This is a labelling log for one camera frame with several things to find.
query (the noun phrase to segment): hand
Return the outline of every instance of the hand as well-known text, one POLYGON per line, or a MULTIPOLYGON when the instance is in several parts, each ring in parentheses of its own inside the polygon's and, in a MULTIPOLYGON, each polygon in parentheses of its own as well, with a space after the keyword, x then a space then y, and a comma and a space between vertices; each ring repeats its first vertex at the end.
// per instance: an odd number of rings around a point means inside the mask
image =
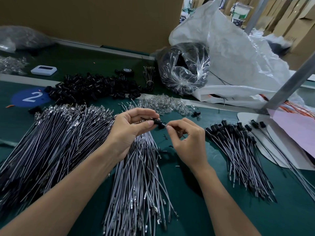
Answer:
POLYGON ((148 108, 133 108, 117 115, 106 141, 97 149, 99 154, 110 149, 110 154, 116 157, 114 164, 123 160, 135 138, 156 127, 153 120, 133 124, 142 121, 142 118, 159 118, 159 114, 148 108))
POLYGON ((193 121, 183 118, 182 120, 170 121, 166 129, 174 149, 191 171, 194 172, 208 165, 205 132, 201 127, 193 121), (179 138, 186 133, 188 137, 181 141, 179 138))

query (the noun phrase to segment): left hand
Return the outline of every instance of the left hand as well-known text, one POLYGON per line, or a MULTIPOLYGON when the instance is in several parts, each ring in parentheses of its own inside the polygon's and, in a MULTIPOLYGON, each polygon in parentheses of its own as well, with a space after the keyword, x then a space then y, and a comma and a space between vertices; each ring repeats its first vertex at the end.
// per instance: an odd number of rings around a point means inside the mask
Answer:
POLYGON ((142 118, 158 119, 159 114, 148 108, 133 108, 117 115, 106 141, 98 149, 100 153, 102 149, 110 148, 115 163, 123 160, 135 138, 156 127, 156 125, 153 125, 153 120, 133 124, 142 121, 142 118))

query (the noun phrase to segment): blue circle sticker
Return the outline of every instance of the blue circle sticker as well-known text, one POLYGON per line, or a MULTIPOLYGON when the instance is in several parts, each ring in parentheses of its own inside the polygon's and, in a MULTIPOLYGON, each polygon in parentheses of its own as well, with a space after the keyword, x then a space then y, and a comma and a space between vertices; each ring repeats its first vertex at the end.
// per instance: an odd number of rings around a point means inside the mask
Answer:
POLYGON ((25 89, 14 94, 11 103, 17 107, 36 107, 48 103, 50 98, 44 87, 25 89))

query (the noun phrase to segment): metal pole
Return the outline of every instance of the metal pole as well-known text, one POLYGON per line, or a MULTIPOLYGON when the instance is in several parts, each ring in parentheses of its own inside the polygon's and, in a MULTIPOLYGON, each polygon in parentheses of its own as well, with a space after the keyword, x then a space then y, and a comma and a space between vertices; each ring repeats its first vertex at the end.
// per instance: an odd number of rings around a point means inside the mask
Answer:
POLYGON ((252 17, 248 21, 246 28, 244 30, 247 35, 249 35, 250 32, 252 31, 252 29, 255 27, 260 15, 262 14, 262 11, 265 9, 268 1, 269 0, 259 0, 259 3, 255 9, 255 12, 253 13, 252 17))
POLYGON ((276 110, 281 106, 313 73, 315 72, 315 51, 307 61, 289 78, 276 94, 261 109, 266 114, 267 109, 276 110))

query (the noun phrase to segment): white digital scale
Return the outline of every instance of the white digital scale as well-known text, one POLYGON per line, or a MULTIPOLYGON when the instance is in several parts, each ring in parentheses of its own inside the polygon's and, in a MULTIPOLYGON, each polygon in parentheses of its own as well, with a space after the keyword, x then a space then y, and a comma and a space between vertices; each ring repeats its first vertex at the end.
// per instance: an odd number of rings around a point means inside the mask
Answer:
POLYGON ((46 66, 46 65, 39 65, 37 67, 35 67, 34 69, 31 70, 31 73, 33 75, 45 75, 45 76, 50 76, 52 75, 54 72, 57 71, 56 67, 52 67, 52 66, 46 66))

